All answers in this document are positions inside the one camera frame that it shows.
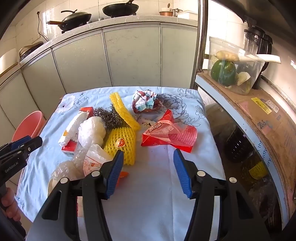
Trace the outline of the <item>person's left hand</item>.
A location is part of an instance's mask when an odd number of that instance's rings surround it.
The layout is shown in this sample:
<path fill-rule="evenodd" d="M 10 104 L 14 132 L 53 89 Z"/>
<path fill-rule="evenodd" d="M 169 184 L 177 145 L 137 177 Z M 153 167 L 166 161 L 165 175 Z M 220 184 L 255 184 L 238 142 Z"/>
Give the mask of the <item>person's left hand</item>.
<path fill-rule="evenodd" d="M 15 200 L 15 193 L 9 187 L 6 188 L 6 194 L 1 198 L 2 205 L 6 208 L 4 215 L 8 218 L 12 218 L 18 222 L 21 219 L 21 211 Z"/>

